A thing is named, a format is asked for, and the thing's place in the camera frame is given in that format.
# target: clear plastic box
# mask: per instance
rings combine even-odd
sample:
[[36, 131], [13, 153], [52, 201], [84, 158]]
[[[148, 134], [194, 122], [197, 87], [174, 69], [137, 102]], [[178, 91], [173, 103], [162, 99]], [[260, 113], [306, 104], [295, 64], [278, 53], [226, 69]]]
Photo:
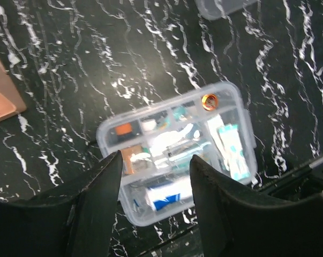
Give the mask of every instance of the clear plastic box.
[[235, 12], [244, 6], [255, 3], [257, 0], [196, 0], [200, 15], [207, 20], [217, 20]]
[[119, 200], [137, 226], [194, 206], [189, 177], [193, 154], [242, 184], [257, 172], [250, 115], [229, 82], [108, 119], [98, 128], [97, 141], [104, 157], [122, 151]]

